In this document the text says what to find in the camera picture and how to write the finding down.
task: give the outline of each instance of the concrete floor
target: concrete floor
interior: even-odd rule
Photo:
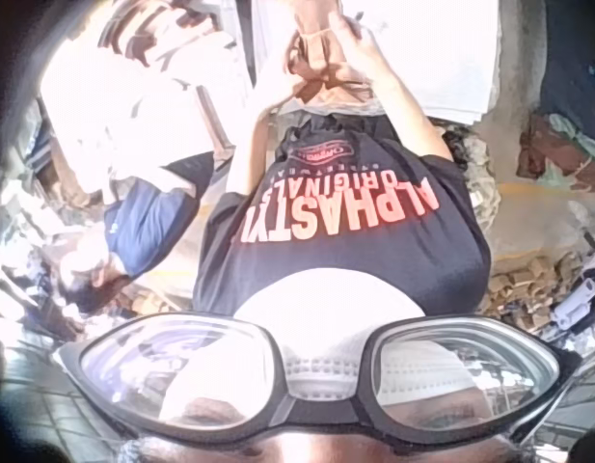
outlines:
[[[496,106],[473,128],[488,144],[502,201],[487,232],[494,269],[525,265],[536,255],[558,259],[584,248],[581,224],[569,207],[584,205],[595,219],[595,194],[545,188],[515,175],[520,135],[539,104],[546,69],[543,0],[500,0],[500,90]]]

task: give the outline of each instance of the logo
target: logo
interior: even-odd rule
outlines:
[[[313,147],[296,148],[288,153],[288,157],[297,159],[311,166],[320,166],[334,159],[355,154],[353,147],[343,140],[321,143]]]

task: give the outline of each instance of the goggles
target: goggles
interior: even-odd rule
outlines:
[[[353,364],[291,363],[256,325],[194,313],[137,318],[55,357],[87,399],[134,435],[229,450],[286,430],[362,434],[399,453],[499,434],[521,444],[581,363],[480,316],[382,326]],[[324,384],[308,398],[290,393],[290,378],[317,372],[353,377],[355,393],[334,395]]]

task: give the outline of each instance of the white paper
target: white paper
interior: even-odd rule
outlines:
[[[288,27],[274,14],[277,1],[253,1],[257,69],[274,36]],[[374,33],[393,70],[428,115],[474,123],[488,111],[497,60],[499,0],[341,3],[345,15],[363,14],[360,22]]]

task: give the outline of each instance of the black t-shirt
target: black t-shirt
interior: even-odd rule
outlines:
[[[427,315],[470,313],[490,252],[453,162],[404,149],[387,118],[314,116],[287,132],[251,197],[228,193],[217,204],[193,309],[233,315],[314,268],[377,277]]]

